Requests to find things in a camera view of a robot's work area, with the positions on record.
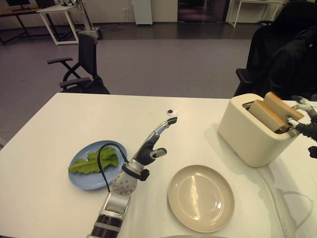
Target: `table leg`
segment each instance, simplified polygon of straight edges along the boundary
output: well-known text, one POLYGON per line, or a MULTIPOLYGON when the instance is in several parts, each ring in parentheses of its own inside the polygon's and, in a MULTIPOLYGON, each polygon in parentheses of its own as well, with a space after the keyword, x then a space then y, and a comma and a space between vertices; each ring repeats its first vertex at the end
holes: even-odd
POLYGON ((41 14, 41 13, 40 13, 40 16, 41 16, 42 20, 44 21, 44 24, 46 25, 46 28, 48 29, 48 31, 49 31, 49 33, 50 33, 55 45, 58 45, 57 40, 56 40, 56 38, 55 38, 51 28, 50 28, 50 25, 49 25, 47 19, 46 19, 46 16, 41 14))
POLYGON ((235 21, 234 21, 233 28, 236 28, 236 25, 237 25, 237 21, 238 21, 238 16, 239 16, 239 12, 240 12, 241 3, 242 3, 242 2, 239 2, 238 12, 237 12, 236 19, 235 19, 235 21))
POLYGON ((19 21, 20 25, 22 26, 22 28, 23 28, 23 30, 24 30, 24 32, 25 32, 25 34, 27 34, 27 36, 30 36, 30 34, 29 34, 28 30, 25 28, 25 26, 24 26, 23 22, 21 21, 21 19, 20 19, 19 15, 16 15, 16 18, 18 19, 18 21, 19 21))
POLYGON ((266 14, 267 14, 267 10, 268 10, 268 4, 266 4, 266 7, 265 7, 265 11, 264 11, 264 14, 263 14, 263 17, 262 17, 263 20, 265 20, 265 17, 266 17, 266 14))
POLYGON ((51 25, 51 29, 53 30, 55 37, 57 38, 57 41, 60 41, 59 34, 58 34, 58 32, 56 31, 56 28, 55 28, 55 26, 54 26, 54 23, 53 23, 53 21, 52 21, 50 15, 49 15, 48 13, 46 13, 45 15, 46 15, 46 18, 48 19, 48 21, 49 21, 49 23, 50 23, 50 25, 51 25))
POLYGON ((5 42, 3 41, 3 39, 0 37, 0 42, 3 46, 5 46, 5 42))
POLYGON ((276 9, 275 9, 275 12, 274 12, 274 14, 273 14, 273 17, 272 17, 271 21, 274 21, 274 18, 275 18, 275 15, 276 15, 276 13, 277 13, 277 10, 279 9, 279 6, 280 6, 280 3, 277 4, 277 7, 276 7, 276 9))
POLYGON ((74 34, 74 37, 76 39, 76 43, 78 44, 78 37, 77 37, 76 29, 75 29, 75 26, 74 26, 74 22, 71 20, 68 11, 65 12, 65 16, 66 16, 66 18, 68 20, 69 26, 70 26, 73 34, 74 34))
POLYGON ((233 13, 235 5, 236 5, 236 1, 233 2, 232 10, 231 10, 231 13, 230 13, 230 16, 229 16, 229 23, 231 23, 231 17, 232 17, 232 13, 233 13))

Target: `lettuce leaf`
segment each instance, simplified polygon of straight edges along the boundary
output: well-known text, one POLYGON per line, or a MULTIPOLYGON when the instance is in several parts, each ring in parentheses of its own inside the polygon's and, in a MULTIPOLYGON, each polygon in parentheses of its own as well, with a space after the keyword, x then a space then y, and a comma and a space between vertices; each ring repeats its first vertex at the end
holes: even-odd
MULTIPOLYGON (((89 174, 92 172, 100 172, 100 169, 97 163, 98 152, 99 150, 97 152, 89 153, 87 156, 88 161, 84 159, 77 159, 75 161, 75 164, 68 168, 68 171, 70 173, 79 172, 84 174, 89 174)), ((115 154, 115 149, 112 147, 103 148, 100 153, 100 162, 103 169, 107 167, 108 165, 113 165, 117 167, 119 164, 119 159, 117 155, 115 154)))

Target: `white cabinet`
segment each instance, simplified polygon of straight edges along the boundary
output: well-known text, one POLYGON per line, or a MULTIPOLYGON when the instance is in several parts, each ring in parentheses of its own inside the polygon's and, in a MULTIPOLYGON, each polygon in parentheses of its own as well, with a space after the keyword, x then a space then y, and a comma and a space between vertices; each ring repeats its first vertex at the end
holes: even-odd
POLYGON ((135 23, 152 25, 151 0, 133 0, 135 23))

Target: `bread slice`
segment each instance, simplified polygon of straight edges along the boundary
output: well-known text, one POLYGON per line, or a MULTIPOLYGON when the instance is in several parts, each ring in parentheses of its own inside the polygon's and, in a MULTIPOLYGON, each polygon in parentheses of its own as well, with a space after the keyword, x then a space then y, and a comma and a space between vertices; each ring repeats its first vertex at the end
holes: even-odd
POLYGON ((294 120, 299 120, 304 117, 303 114, 291 108, 272 92, 268 92, 265 95, 263 103, 286 124, 287 116, 292 117, 294 120))
POLYGON ((263 102, 255 100, 249 112, 254 115, 260 122, 266 125, 271 131, 284 131, 285 122, 275 115, 263 102))

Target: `white cable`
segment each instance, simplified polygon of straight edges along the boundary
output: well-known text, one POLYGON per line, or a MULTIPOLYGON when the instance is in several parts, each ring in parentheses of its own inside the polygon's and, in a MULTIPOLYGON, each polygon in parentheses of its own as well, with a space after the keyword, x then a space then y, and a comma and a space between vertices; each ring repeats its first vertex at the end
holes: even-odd
POLYGON ((285 225, 285 222, 284 222, 284 219, 282 217, 282 214, 281 214, 281 209, 277 203, 277 195, 276 195, 276 192, 275 192, 275 187, 272 186, 272 184, 267 181, 267 179, 265 178, 265 175, 263 174, 262 171, 260 171, 260 169, 257 168, 257 171, 258 173, 260 174, 261 178, 264 180, 265 184, 267 185, 269 191, 270 191, 270 194, 272 196, 272 199, 273 199, 273 204, 274 204, 274 207, 275 207, 275 211, 276 211, 276 215, 277 215, 277 218, 278 218, 278 221, 279 221, 279 224, 282 228, 282 231, 283 231, 283 237, 284 238, 289 238, 289 231, 285 225))

